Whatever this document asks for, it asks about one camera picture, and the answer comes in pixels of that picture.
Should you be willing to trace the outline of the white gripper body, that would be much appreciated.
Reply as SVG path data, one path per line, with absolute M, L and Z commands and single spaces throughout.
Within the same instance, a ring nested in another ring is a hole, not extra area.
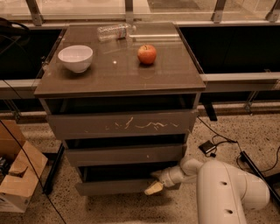
M 172 180 L 171 168 L 162 170 L 158 179 L 164 187 L 172 187 L 175 185 L 175 183 Z

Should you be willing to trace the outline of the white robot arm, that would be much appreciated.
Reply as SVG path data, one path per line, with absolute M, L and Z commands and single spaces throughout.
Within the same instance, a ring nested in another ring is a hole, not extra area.
M 185 157 L 152 176 L 156 181 L 144 191 L 147 195 L 179 183 L 196 184 L 199 224 L 247 224 L 244 211 L 260 210 L 270 201 L 264 180 L 216 159 L 201 163 Z

